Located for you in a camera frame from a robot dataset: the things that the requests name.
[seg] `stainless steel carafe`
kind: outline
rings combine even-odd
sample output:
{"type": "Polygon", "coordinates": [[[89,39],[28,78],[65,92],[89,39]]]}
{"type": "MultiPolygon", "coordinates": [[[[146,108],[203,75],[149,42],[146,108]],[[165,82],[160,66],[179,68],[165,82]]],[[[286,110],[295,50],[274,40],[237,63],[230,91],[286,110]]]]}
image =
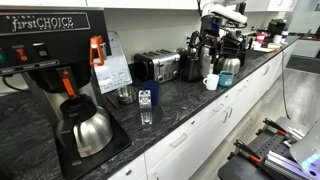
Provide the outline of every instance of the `stainless steel carafe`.
{"type": "Polygon", "coordinates": [[[222,56],[218,60],[217,72],[231,71],[234,74],[238,74],[240,70],[240,60],[236,55],[222,56]]]}
{"type": "Polygon", "coordinates": [[[64,119],[60,120],[56,133],[73,164],[79,164],[80,158],[99,152],[112,139],[108,113],[95,106],[89,96],[68,99],[60,109],[64,119]]]}

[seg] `cup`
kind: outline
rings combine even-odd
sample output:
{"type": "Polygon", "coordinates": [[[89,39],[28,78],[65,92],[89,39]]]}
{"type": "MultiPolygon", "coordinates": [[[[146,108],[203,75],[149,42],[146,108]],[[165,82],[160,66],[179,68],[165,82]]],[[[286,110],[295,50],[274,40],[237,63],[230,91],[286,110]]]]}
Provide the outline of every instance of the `cup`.
{"type": "Polygon", "coordinates": [[[283,43],[283,42],[286,41],[286,39],[287,39],[287,37],[289,35],[289,31],[282,31],[281,35],[282,35],[281,42],[283,43]]]}
{"type": "Polygon", "coordinates": [[[281,35],[274,35],[273,37],[273,43],[275,44],[281,44],[282,36],[281,35]]]}
{"type": "Polygon", "coordinates": [[[258,34],[257,34],[256,41],[258,41],[259,44],[262,44],[265,37],[266,37],[266,34],[265,34],[265,33],[258,33],[258,34]]]}
{"type": "Polygon", "coordinates": [[[143,83],[144,90],[150,90],[151,92],[151,105],[155,106],[158,104],[159,98],[159,87],[160,83],[158,81],[149,80],[143,83]]]}
{"type": "Polygon", "coordinates": [[[219,74],[219,85],[229,87],[232,85],[234,74],[231,71],[221,71],[219,74]]]}
{"type": "Polygon", "coordinates": [[[217,89],[218,82],[219,76],[216,74],[208,74],[207,77],[203,79],[203,84],[205,84],[210,91],[217,89]]]}

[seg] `carafe handle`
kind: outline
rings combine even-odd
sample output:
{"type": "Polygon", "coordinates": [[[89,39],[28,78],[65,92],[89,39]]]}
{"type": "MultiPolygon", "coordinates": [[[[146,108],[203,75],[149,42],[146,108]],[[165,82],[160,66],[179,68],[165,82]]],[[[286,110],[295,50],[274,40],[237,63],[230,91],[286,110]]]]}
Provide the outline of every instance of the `carafe handle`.
{"type": "Polygon", "coordinates": [[[80,154],[78,151],[76,138],[73,134],[74,119],[61,120],[57,126],[57,137],[62,147],[71,157],[72,165],[81,164],[80,154]]]}

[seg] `gray floor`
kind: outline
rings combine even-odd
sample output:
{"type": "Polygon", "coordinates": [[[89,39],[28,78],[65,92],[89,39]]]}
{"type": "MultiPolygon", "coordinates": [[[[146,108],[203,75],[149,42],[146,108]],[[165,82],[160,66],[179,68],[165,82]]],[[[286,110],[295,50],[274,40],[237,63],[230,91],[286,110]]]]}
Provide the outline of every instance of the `gray floor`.
{"type": "MultiPolygon", "coordinates": [[[[285,78],[288,113],[291,119],[311,127],[320,117],[320,75],[286,69],[285,78]]],[[[265,117],[276,120],[280,116],[285,116],[281,78],[255,104],[190,180],[219,179],[218,169],[227,162],[227,156],[234,150],[234,141],[240,139],[244,143],[251,142],[258,129],[263,127],[262,120],[265,117]]]]}

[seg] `kitchen counter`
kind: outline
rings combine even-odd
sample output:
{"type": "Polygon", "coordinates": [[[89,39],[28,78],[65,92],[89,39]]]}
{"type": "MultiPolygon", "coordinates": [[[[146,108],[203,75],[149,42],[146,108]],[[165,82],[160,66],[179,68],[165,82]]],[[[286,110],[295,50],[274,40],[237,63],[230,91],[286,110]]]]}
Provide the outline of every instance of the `kitchen counter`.
{"type": "MultiPolygon", "coordinates": [[[[287,45],[299,37],[289,36],[287,45]]],[[[239,83],[281,51],[250,51],[245,66],[235,76],[239,83]]],[[[141,83],[134,85],[141,88],[141,83]]],[[[153,109],[153,124],[141,125],[138,102],[107,105],[117,122],[132,140],[132,145],[83,179],[107,179],[156,144],[193,115],[231,89],[206,90],[202,82],[187,83],[180,79],[161,84],[159,104],[153,109]]],[[[62,179],[49,121],[29,93],[16,93],[0,98],[0,171],[12,179],[62,179]]]]}

